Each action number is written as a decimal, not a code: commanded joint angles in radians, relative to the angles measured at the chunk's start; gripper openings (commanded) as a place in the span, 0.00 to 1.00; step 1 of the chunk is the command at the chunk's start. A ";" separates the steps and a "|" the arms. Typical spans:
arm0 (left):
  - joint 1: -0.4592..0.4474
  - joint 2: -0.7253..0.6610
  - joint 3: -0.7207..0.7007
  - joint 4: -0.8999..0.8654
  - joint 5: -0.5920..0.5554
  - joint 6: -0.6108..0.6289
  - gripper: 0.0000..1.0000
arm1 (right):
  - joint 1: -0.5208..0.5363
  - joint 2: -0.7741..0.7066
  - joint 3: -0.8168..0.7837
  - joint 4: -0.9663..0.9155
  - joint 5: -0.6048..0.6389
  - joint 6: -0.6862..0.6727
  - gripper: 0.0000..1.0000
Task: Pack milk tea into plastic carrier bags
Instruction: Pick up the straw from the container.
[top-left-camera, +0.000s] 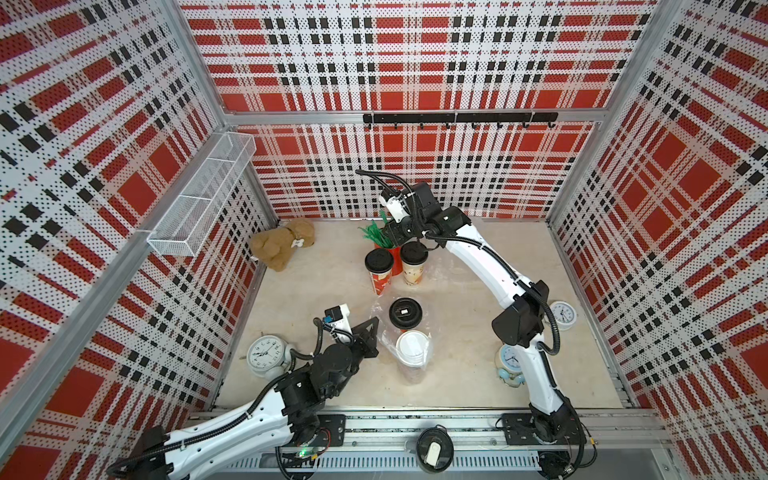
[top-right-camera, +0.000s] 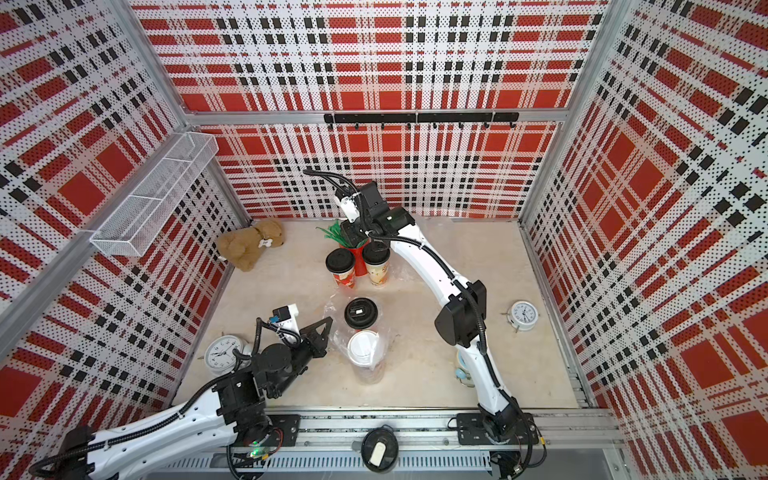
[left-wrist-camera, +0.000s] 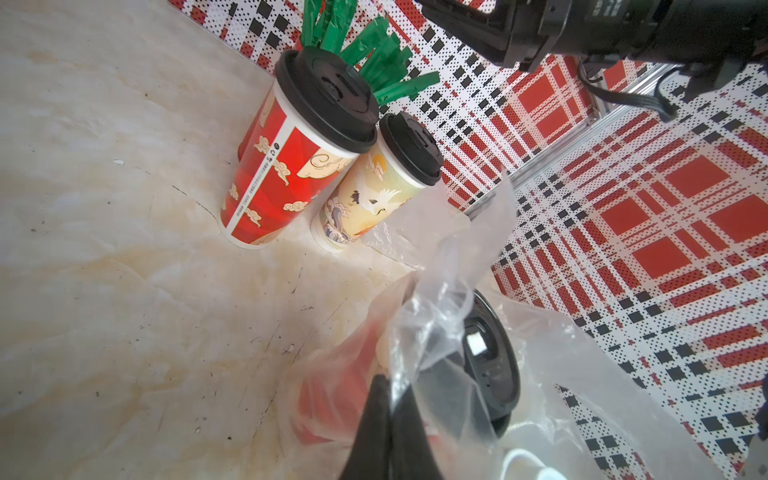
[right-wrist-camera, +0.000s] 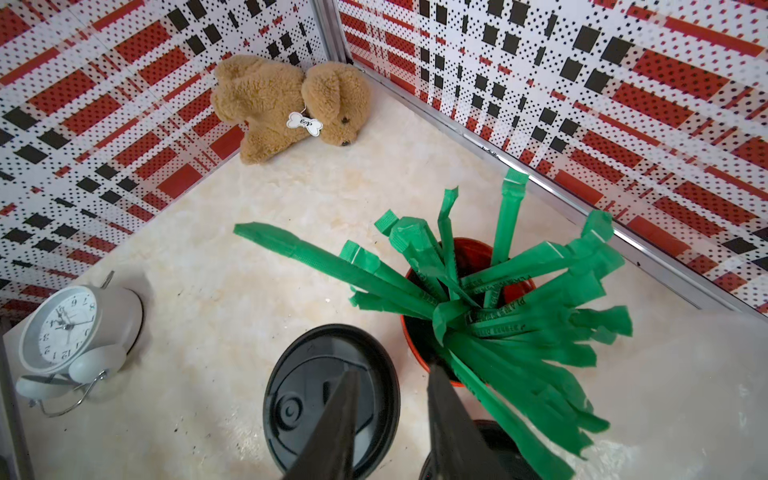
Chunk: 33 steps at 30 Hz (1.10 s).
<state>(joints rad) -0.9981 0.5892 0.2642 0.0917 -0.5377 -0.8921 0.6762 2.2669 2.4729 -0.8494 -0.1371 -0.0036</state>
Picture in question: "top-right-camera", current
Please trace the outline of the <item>clear plastic carrier bag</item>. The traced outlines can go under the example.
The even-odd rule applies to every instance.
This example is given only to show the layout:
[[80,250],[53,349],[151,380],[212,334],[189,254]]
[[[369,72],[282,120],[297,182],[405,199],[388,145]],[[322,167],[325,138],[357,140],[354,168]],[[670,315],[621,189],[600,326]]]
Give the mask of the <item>clear plastic carrier bag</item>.
[[379,383],[394,338],[378,302],[370,297],[334,295],[324,313],[333,319],[330,342],[363,384]]

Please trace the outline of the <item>white lid milk tea cup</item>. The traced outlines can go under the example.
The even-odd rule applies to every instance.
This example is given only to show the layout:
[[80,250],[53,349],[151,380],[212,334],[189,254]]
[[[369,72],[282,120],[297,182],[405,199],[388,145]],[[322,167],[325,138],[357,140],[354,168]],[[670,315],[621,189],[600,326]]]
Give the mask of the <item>white lid milk tea cup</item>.
[[375,331],[361,330],[347,344],[347,357],[357,378],[366,384],[378,383],[384,374],[386,345]]

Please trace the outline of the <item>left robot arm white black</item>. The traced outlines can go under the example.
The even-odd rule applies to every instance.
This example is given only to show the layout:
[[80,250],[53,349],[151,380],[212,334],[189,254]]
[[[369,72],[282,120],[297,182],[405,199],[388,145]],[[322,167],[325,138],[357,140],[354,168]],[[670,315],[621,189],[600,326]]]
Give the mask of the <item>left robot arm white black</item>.
[[42,479],[138,479],[198,451],[238,444],[284,444],[287,430],[266,413],[311,360],[326,355],[333,320],[326,317],[297,332],[292,343],[233,351],[232,371],[197,390],[184,404],[109,430],[88,426],[68,432],[59,452],[28,468]]

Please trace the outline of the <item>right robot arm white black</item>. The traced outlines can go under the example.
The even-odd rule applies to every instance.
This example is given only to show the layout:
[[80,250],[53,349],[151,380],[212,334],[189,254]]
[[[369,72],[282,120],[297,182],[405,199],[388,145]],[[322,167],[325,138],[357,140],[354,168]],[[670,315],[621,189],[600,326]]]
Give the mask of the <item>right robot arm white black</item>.
[[335,186],[334,202],[345,217],[341,228],[346,238],[366,238],[375,247],[388,247],[414,269],[437,298],[441,310],[434,321],[435,329],[456,348],[469,371],[489,439],[505,443],[518,429],[529,434],[531,428],[504,384],[489,348],[485,285],[479,280],[469,281],[450,266],[410,213],[387,204],[376,183],[360,188],[350,182]]

